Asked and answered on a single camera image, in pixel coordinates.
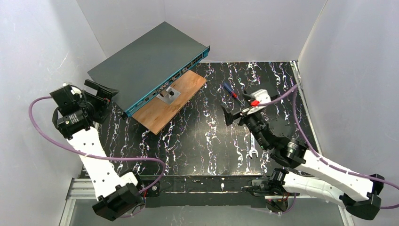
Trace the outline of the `aluminium frame rail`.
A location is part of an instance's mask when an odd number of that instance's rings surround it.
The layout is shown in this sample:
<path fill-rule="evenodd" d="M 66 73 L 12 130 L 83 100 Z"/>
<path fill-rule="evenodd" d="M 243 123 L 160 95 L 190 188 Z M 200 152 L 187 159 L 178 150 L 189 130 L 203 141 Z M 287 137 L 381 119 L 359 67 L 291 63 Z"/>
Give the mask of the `aluminium frame rail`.
<path fill-rule="evenodd" d="M 59 226 L 71 226 L 77 200 L 95 199 L 95 190 L 90 179 L 73 178 L 67 192 Z"/>

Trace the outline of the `silver metal mount bracket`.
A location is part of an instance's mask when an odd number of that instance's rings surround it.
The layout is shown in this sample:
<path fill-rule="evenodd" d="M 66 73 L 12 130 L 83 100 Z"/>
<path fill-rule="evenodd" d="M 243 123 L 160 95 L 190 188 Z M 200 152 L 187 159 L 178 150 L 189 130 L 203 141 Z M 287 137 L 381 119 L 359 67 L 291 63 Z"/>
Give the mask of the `silver metal mount bracket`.
<path fill-rule="evenodd" d="M 171 105 L 179 96 L 181 92 L 169 86 L 162 90 L 156 97 L 164 103 Z"/>

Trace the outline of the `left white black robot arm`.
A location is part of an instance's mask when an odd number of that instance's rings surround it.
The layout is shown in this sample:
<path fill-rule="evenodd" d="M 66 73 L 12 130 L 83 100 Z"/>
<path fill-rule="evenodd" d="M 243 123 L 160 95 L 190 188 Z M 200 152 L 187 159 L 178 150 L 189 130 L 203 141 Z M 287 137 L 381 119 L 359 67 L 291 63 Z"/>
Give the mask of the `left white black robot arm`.
<path fill-rule="evenodd" d="M 127 212 L 144 209 L 145 199 L 139 193 L 140 182 L 133 172 L 119 176 L 106 159 L 96 124 L 105 121 L 111 99 L 119 93 L 96 82 L 85 80 L 85 85 L 96 90 L 88 93 L 65 83 L 50 93 L 58 107 L 53 113 L 53 124 L 67 142 L 80 152 L 80 159 L 94 187 L 96 215 L 114 221 Z"/>

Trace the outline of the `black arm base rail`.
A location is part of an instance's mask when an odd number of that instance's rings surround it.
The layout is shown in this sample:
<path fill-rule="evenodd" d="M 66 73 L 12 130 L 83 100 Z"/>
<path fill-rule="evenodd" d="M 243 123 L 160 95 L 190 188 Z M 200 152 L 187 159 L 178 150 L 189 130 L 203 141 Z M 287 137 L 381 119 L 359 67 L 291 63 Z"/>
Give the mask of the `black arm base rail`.
<path fill-rule="evenodd" d="M 245 191 L 258 175 L 239 176 L 164 176 L 147 194 L 146 207 L 171 206 L 249 206 L 266 207 L 273 195 L 253 196 Z"/>

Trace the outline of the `dark teal network switch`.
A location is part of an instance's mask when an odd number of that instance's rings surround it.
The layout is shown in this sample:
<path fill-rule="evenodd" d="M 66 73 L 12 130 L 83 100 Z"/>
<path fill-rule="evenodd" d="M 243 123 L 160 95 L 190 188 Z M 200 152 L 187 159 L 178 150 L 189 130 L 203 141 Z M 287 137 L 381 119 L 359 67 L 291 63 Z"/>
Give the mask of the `dark teal network switch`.
<path fill-rule="evenodd" d="M 88 71 L 119 93 L 113 100 L 127 119 L 206 58 L 205 46 L 167 22 L 157 25 Z"/>

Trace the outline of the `silver open-end wrench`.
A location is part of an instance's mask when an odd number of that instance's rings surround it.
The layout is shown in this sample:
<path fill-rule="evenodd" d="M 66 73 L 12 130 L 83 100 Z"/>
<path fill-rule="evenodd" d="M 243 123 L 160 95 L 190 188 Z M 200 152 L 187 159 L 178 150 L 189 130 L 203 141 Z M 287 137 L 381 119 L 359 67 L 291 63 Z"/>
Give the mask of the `silver open-end wrench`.
<path fill-rule="evenodd" d="M 251 134 L 250 135 L 250 149 L 248 152 L 250 158 L 253 158 L 253 157 L 258 158 L 258 156 L 259 156 L 259 153 L 256 149 L 255 143 L 256 143 L 256 139 L 255 139 L 254 135 Z"/>

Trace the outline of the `blue red screwdriver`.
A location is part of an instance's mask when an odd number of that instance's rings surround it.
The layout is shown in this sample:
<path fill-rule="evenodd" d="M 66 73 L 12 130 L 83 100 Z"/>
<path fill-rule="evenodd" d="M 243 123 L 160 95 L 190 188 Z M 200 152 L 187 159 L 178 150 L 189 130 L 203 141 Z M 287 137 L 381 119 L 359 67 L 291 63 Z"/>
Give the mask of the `blue red screwdriver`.
<path fill-rule="evenodd" d="M 228 83 L 223 82 L 223 87 L 234 99 L 236 99 L 240 103 L 241 106 L 244 106 L 244 103 L 239 99 L 237 93 Z"/>

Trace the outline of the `wooden base board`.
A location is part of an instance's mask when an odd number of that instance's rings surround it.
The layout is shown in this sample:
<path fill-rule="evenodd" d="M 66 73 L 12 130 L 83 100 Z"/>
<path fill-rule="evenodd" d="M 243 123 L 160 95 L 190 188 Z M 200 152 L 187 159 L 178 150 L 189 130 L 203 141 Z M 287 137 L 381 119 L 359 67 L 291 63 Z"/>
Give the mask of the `wooden base board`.
<path fill-rule="evenodd" d="M 204 77 L 189 70 L 170 85 L 181 92 L 180 96 L 171 105 L 155 97 L 135 112 L 132 117 L 157 135 L 205 85 L 206 81 Z"/>

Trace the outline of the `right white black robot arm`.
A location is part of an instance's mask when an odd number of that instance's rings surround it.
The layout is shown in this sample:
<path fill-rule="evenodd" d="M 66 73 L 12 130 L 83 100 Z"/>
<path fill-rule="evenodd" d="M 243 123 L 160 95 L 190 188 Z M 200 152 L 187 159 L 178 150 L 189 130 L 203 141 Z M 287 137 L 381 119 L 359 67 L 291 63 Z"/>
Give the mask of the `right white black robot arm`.
<path fill-rule="evenodd" d="M 252 105 L 238 112 L 223 108 L 227 125 L 238 120 L 245 125 L 260 147 L 270 151 L 279 164 L 267 179 L 256 180 L 247 191 L 252 195 L 305 194 L 333 202 L 350 214 L 373 220 L 381 209 L 383 189 L 379 174 L 357 177 L 347 168 L 332 168 L 332 162 L 316 156 L 308 146 L 293 138 L 293 127 L 280 117 L 266 120 L 258 103 L 267 103 L 265 90 L 246 95 Z"/>

